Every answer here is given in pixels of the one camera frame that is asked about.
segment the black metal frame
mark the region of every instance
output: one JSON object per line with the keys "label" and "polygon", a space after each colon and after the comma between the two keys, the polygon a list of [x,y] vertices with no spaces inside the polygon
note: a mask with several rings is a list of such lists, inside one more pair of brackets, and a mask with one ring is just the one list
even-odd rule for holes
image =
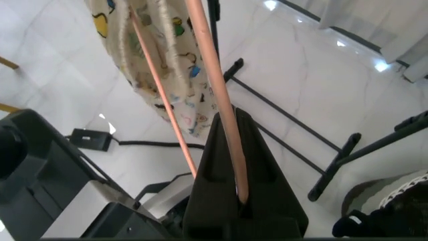
{"label": "black metal frame", "polygon": [[[207,2],[208,2],[209,20],[211,24],[211,34],[212,34],[214,46],[215,46],[215,49],[217,50],[217,55],[218,55],[219,46],[218,46],[218,35],[217,35],[217,21],[220,20],[220,3],[219,3],[219,0],[207,0]],[[328,184],[333,180],[333,177],[336,175],[340,167],[342,167],[343,165],[350,163],[351,161],[354,161],[355,159],[358,159],[364,155],[372,153],[373,151],[376,151],[391,143],[394,143],[395,141],[408,137],[413,133],[416,133],[418,131],[428,128],[428,111],[427,111],[418,116],[414,116],[403,121],[403,123],[395,127],[395,132],[393,132],[392,134],[387,135],[386,137],[378,141],[375,141],[374,143],[351,154],[352,150],[355,148],[355,146],[358,144],[358,142],[361,139],[360,133],[354,133],[351,136],[349,136],[348,140],[345,142],[342,148],[337,147],[335,144],[333,144],[328,139],[326,139],[325,137],[323,137],[322,135],[320,135],[319,133],[317,133],[307,125],[305,125],[296,117],[292,116],[290,113],[286,112],[285,110],[280,108],[278,105],[274,104],[272,101],[270,101],[269,99],[267,99],[266,97],[264,97],[263,95],[255,91],[254,89],[250,88],[248,85],[244,84],[241,80],[236,78],[234,75],[243,67],[243,63],[244,63],[243,59],[240,58],[232,65],[232,67],[230,67],[230,69],[226,70],[226,72],[224,73],[224,79],[226,82],[228,82],[229,80],[233,80],[235,83],[239,84],[241,87],[243,87],[244,89],[254,94],[256,97],[264,101],[266,104],[270,105],[279,113],[286,116],[291,121],[293,121],[294,123],[302,127],[304,130],[308,131],[309,133],[314,135],[316,138],[320,139],[320,141],[322,141],[323,143],[325,143],[326,145],[328,145],[329,147],[333,148],[335,151],[338,152],[338,154],[332,160],[331,164],[327,167],[325,171],[323,171],[321,168],[319,168],[319,166],[314,164],[311,160],[303,156],[301,153],[293,149],[291,146],[287,145],[279,137],[275,136],[273,133],[268,131],[265,127],[263,127],[259,123],[256,123],[257,127],[260,130],[262,130],[269,137],[271,137],[273,140],[278,142],[281,146],[289,150],[291,153],[299,157],[302,161],[304,161],[306,164],[308,164],[310,167],[312,167],[313,169],[315,169],[317,172],[321,174],[321,178],[317,181],[315,186],[312,188],[312,190],[308,194],[308,199],[312,202],[316,201],[321,196],[321,194],[327,188]]]}

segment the tile floor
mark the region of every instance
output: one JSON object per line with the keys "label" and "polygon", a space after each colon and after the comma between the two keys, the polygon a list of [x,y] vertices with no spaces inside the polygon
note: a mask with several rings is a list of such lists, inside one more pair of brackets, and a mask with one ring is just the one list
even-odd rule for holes
{"label": "tile floor", "polygon": [[[352,40],[269,2],[221,0],[222,68],[243,58],[237,78],[335,145],[359,132],[360,149],[428,109],[426,82],[406,82],[399,65],[388,66]],[[0,55],[21,66],[15,72],[0,66],[0,102],[33,108],[65,135],[78,127],[115,131],[121,140],[175,140],[104,51],[82,0],[0,0]],[[321,168],[328,166],[335,156],[330,147],[236,83],[227,85],[233,104]],[[310,219],[306,237],[331,236],[352,186],[428,167],[428,132],[421,131],[344,166],[312,203],[306,195],[320,175],[263,136]],[[189,171],[179,149],[112,144],[107,153],[84,152],[131,195]],[[191,152],[198,162],[201,151]]]}

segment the orange tube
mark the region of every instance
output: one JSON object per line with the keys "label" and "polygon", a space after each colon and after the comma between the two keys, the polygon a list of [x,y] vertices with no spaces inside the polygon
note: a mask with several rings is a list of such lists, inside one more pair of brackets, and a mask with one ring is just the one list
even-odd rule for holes
{"label": "orange tube", "polygon": [[140,30],[138,28],[138,20],[137,20],[136,14],[134,12],[134,9],[130,6],[129,10],[130,10],[130,17],[131,17],[132,25],[134,26],[134,29],[135,29],[136,35],[138,37],[138,40],[140,42],[141,48],[142,48],[142,50],[144,52],[144,55],[146,56],[148,67],[150,68],[150,71],[152,72],[154,81],[156,83],[156,87],[158,88],[160,97],[162,98],[162,101],[163,101],[163,103],[165,105],[165,108],[167,110],[168,116],[169,116],[169,118],[171,120],[171,124],[173,125],[174,132],[175,132],[175,134],[176,134],[176,136],[177,136],[177,138],[179,140],[181,149],[183,150],[183,153],[185,155],[187,164],[189,165],[189,168],[190,168],[190,170],[192,172],[192,175],[193,175],[193,177],[196,177],[197,170],[196,170],[195,163],[192,160],[192,156],[191,156],[191,154],[189,152],[189,148],[187,147],[187,144],[186,144],[186,142],[185,142],[185,140],[183,138],[183,135],[181,134],[180,127],[177,124],[177,120],[175,118],[174,112],[173,112],[173,110],[171,108],[171,105],[169,104],[167,95],[165,94],[165,91],[163,89],[163,86],[162,86],[162,83],[161,83],[161,79],[159,78],[159,74],[157,73],[156,68],[155,68],[155,66],[153,64],[152,58],[151,58],[151,56],[148,53],[147,46],[146,46],[145,42],[142,39]]}
{"label": "orange tube", "polygon": [[249,195],[247,165],[245,164],[241,136],[239,135],[225,80],[221,73],[219,59],[214,48],[211,32],[209,31],[207,18],[205,17],[201,0],[186,0],[186,5],[192,21],[193,31],[195,32],[198,46],[207,69],[209,82],[213,89],[217,106],[219,107],[221,123],[225,130],[233,171],[235,172],[238,198],[241,203],[245,204]]}

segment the white curtain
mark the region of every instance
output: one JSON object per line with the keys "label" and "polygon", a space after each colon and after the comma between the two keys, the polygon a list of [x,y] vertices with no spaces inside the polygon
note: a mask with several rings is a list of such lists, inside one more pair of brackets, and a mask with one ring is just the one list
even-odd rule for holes
{"label": "white curtain", "polygon": [[428,74],[428,0],[288,1],[320,17],[320,29],[340,27],[381,47],[388,63],[410,64],[410,81]]}

